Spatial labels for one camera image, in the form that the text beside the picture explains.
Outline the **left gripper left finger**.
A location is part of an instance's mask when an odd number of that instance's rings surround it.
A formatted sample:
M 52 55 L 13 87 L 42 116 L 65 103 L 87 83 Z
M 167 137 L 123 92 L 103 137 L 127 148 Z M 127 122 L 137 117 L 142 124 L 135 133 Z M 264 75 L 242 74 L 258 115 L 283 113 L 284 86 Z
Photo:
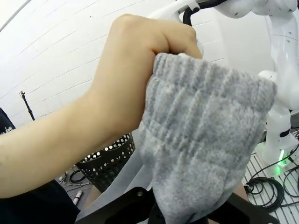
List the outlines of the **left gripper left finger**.
M 162 224 L 153 190 L 135 187 L 77 221 L 78 224 Z

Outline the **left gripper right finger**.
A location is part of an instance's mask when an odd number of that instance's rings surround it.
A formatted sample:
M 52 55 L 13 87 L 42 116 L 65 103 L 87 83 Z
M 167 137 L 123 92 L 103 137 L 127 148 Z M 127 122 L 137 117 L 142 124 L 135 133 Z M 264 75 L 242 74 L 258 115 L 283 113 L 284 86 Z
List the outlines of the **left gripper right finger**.
M 278 224 L 278 220 L 238 195 L 231 195 L 219 208 L 207 215 L 219 224 Z

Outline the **person's right hand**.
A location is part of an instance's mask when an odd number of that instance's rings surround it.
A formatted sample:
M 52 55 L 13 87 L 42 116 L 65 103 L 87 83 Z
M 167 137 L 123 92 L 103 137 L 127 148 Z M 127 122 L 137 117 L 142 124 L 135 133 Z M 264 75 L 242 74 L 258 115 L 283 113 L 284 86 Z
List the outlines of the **person's right hand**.
M 127 132 L 138 127 L 145 90 L 159 53 L 201 58 L 196 32 L 175 21 L 125 14 L 109 31 L 90 94 L 97 113 L 109 126 Z

